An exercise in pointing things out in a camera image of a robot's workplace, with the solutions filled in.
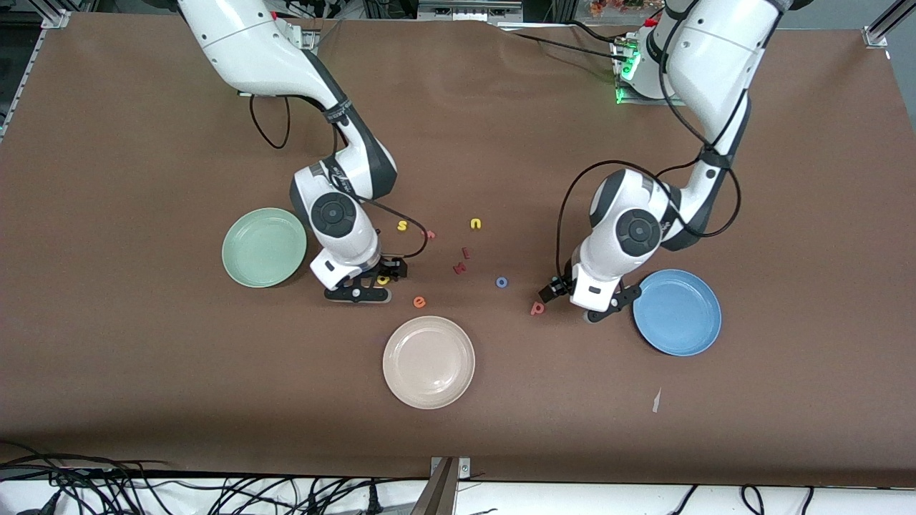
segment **plate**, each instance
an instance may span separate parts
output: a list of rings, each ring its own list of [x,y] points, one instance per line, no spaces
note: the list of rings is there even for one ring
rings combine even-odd
[[[305,258],[305,227],[274,207],[238,219],[223,240],[223,266],[235,282],[266,288],[283,282]]]
[[[639,284],[633,317],[643,337],[661,352],[694,356],[708,349],[722,327],[712,289],[690,272],[662,270]]]
[[[408,406],[435,410],[462,396],[474,377],[474,347],[458,324],[421,316],[401,325],[385,346],[385,382]]]

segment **brown table surface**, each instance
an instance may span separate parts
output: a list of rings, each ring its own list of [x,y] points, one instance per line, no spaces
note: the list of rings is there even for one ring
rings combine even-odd
[[[179,17],[77,14],[48,34],[0,146],[0,435],[199,470],[422,476],[432,455],[470,455],[494,479],[916,484],[916,137],[858,32],[777,33],[737,222],[629,279],[682,268],[713,288],[722,333],[690,358],[652,350],[629,312],[529,315],[576,173],[695,154],[666,108],[615,104],[603,58],[477,22],[345,22],[321,55],[395,156],[384,202],[437,235],[388,305],[329,303],[305,265],[266,290],[223,270],[229,226],[289,208],[292,172],[329,152],[312,107],[293,103],[275,151]],[[257,106],[280,137],[282,102]],[[614,170],[572,196],[564,260]],[[726,183],[711,227],[733,202]],[[368,211],[385,250],[419,243]],[[438,411],[382,376],[418,315],[474,342],[471,387]]]

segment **metal frame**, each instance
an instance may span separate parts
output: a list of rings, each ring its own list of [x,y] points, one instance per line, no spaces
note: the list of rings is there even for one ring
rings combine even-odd
[[[47,35],[48,30],[46,28],[42,28],[41,34],[38,35],[38,41],[35,42],[35,49],[32,50],[32,55],[28,58],[26,71],[22,74],[22,79],[19,81],[19,85],[16,88],[16,95],[13,96],[13,102],[11,102],[9,105],[9,112],[6,113],[6,118],[4,118],[3,121],[4,123],[2,126],[0,126],[0,143],[3,143],[3,139],[6,136],[6,128],[9,127],[9,123],[13,120],[13,115],[16,112],[16,107],[19,105],[19,97],[22,96],[22,90],[26,87],[28,76],[32,73],[32,66],[35,65],[35,59],[38,58],[38,51],[41,50],[41,45],[45,42],[45,37]]]
[[[461,468],[460,458],[440,458],[410,515],[452,515]]]
[[[871,25],[862,29],[862,38],[871,49],[887,47],[887,34],[916,10],[916,0],[896,0]]]
[[[70,21],[70,13],[94,11],[98,0],[28,0],[44,21],[41,28],[63,28]]]

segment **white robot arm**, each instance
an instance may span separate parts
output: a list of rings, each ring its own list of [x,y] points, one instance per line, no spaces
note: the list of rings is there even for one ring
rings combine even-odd
[[[638,93],[661,99],[661,76],[665,91],[676,93],[700,119],[703,150],[684,188],[662,186],[643,171],[609,175],[589,209],[592,233],[573,251],[564,277],[541,291],[544,301],[569,293],[573,304],[588,310],[586,320],[597,322],[639,295],[638,288],[616,293],[624,274],[659,247],[681,250],[699,241],[750,116],[747,88],[790,5],[669,0],[658,25],[634,36],[638,58],[622,79]],[[669,57],[663,59],[666,44]]]
[[[327,289],[325,296],[387,301],[385,289],[354,288],[341,298],[334,292],[365,272],[377,272],[380,263],[394,279],[406,274],[403,262],[381,257],[376,231],[357,201],[377,199],[394,187],[398,171],[391,155],[318,57],[286,38],[289,24],[275,19],[263,0],[180,0],[179,7],[203,53],[229,85],[255,95],[306,100],[343,136],[342,150],[295,173],[289,197],[323,246],[311,270]]]

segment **blue plate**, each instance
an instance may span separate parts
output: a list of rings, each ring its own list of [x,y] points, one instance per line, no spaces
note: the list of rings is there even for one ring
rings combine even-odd
[[[633,317],[652,346],[672,356],[700,354],[713,344],[722,327],[715,294],[692,273],[662,270],[639,284]]]

